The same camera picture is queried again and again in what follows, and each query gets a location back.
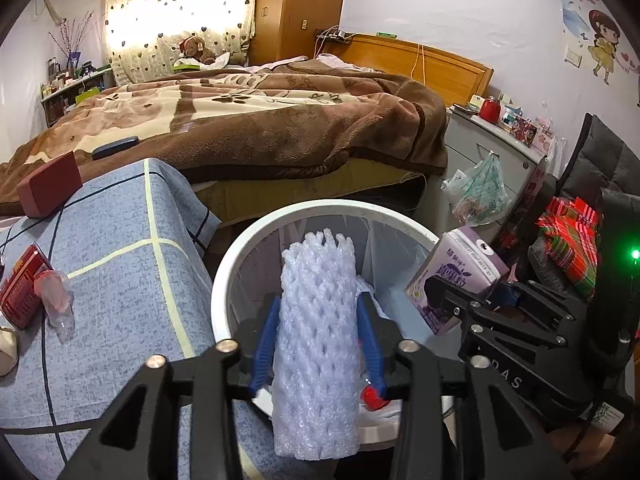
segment red bottle cap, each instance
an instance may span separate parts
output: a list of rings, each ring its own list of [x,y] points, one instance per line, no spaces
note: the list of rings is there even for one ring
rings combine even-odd
[[[360,398],[372,412],[384,408],[390,402],[389,400],[381,399],[372,386],[365,386]]]

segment red plaid cloth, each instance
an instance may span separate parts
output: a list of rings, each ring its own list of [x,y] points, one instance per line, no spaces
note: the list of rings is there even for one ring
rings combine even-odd
[[[584,200],[553,197],[537,224],[547,238],[546,254],[591,301],[596,285],[598,218]]]

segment wooden headboard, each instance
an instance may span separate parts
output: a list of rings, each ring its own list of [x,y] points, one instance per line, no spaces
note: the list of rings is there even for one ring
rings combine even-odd
[[[411,75],[418,57],[414,79],[422,81],[422,48],[416,43],[356,34],[350,44],[325,43],[323,52],[346,63],[405,76]],[[493,68],[430,46],[424,47],[424,65],[427,86],[438,92],[447,106],[466,104],[473,94],[483,95],[494,73]]]

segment metal screw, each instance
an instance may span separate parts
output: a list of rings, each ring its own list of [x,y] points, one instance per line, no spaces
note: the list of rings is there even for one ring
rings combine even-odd
[[[413,339],[403,339],[399,344],[398,348],[403,352],[407,352],[411,354],[412,352],[417,352],[420,349],[420,345],[415,342]]]
[[[233,339],[223,339],[216,344],[216,350],[225,354],[238,350],[238,342]]]
[[[488,368],[491,366],[491,361],[483,355],[474,355],[471,358],[471,365],[473,368]]]
[[[146,360],[146,366],[149,368],[162,368],[166,364],[166,357],[163,355],[152,355]]]

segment wooden wardrobe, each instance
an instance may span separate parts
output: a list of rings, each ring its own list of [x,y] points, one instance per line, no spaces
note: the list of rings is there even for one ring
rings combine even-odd
[[[341,10],[342,0],[255,0],[255,37],[249,46],[249,63],[312,57],[314,31],[338,25]]]

